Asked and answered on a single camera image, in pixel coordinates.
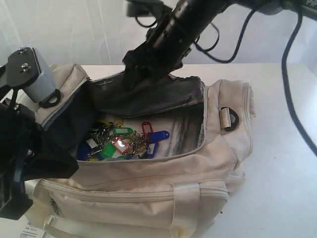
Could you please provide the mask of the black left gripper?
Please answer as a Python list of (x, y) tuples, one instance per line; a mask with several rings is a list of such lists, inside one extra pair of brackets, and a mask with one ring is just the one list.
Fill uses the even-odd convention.
[(0, 105), (0, 217), (19, 220), (33, 205), (25, 180), (68, 179), (79, 166), (22, 104)]

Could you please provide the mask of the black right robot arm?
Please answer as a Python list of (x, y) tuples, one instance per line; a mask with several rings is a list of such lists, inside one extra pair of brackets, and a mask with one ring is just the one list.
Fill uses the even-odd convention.
[(275, 15), (282, 10), (299, 10), (310, 19), (317, 18), (315, 0), (180, 0), (174, 8), (160, 0), (127, 1), (128, 17), (153, 16), (147, 26), (146, 40), (123, 58), (122, 86), (131, 90), (144, 80), (157, 82), (182, 67), (190, 47), (201, 33), (232, 5), (250, 9), (250, 15), (261, 12)]

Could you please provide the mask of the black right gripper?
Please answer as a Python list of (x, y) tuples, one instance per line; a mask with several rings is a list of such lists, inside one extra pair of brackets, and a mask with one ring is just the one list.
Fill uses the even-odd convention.
[(130, 50), (125, 65), (122, 87), (134, 89), (143, 81), (157, 82), (182, 66), (182, 59), (201, 33), (199, 12), (171, 12), (149, 33), (144, 48)]

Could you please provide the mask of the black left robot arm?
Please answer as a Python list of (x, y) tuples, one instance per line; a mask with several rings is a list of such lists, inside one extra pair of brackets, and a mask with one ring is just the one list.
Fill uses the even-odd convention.
[(32, 179), (66, 179), (78, 164), (56, 145), (35, 121), (27, 107), (16, 103), (20, 89), (35, 80), (9, 76), (7, 65), (0, 68), (0, 96), (13, 90), (12, 98), (0, 105), (0, 216), (19, 220), (33, 205), (25, 182)]

